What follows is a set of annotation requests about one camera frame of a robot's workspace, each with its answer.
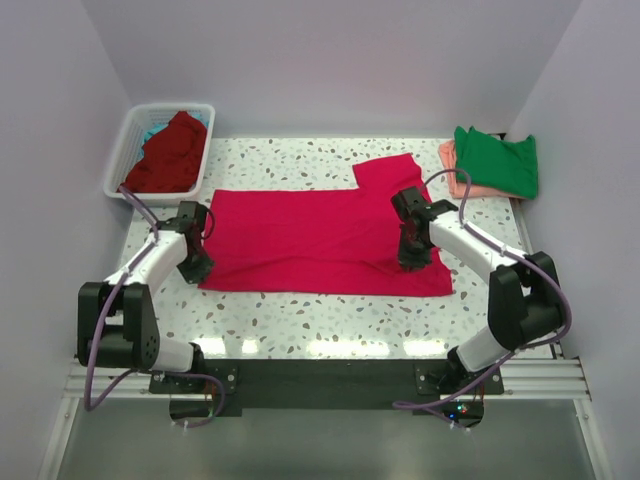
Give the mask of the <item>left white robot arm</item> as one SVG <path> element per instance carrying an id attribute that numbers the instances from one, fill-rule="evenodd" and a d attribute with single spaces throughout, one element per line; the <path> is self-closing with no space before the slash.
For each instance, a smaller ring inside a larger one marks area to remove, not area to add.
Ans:
<path id="1" fill-rule="evenodd" d="M 203 243 L 213 214 L 195 201 L 181 202 L 167 220 L 142 204 L 137 208 L 151 227 L 142 248 L 106 279 L 87 282 L 78 292 L 76 357 L 87 369 L 87 410 L 133 372 L 172 374 L 185 392 L 200 390 L 207 380 L 198 345 L 160 338 L 153 297 L 174 271 L 189 285 L 209 276 L 214 262 Z"/>

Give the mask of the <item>pink red t-shirt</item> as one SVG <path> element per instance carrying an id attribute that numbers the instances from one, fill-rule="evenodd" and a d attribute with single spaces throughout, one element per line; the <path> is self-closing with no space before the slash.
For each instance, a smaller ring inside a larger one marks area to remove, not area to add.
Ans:
<path id="1" fill-rule="evenodd" d="M 407 272 L 397 260 L 400 221 L 394 194 L 422 182 L 409 153 L 354 166 L 354 189 L 217 190 L 213 234 L 204 248 L 214 261 L 203 290 L 335 295 L 442 297 L 452 274 L 437 253 Z"/>

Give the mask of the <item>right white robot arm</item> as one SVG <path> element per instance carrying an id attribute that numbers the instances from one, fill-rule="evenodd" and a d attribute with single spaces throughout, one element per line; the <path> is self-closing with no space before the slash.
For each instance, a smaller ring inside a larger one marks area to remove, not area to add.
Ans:
<path id="1" fill-rule="evenodd" d="M 436 391 L 469 392 L 518 351 L 567 332 L 571 309 L 549 255 L 527 254 L 498 241 L 467 221 L 462 206 L 430 202 L 416 187 L 400 191 L 391 203 L 401 222 L 401 268 L 423 270 L 441 249 L 470 267 L 488 287 L 487 326 L 452 348 L 440 373 L 426 376 Z"/>

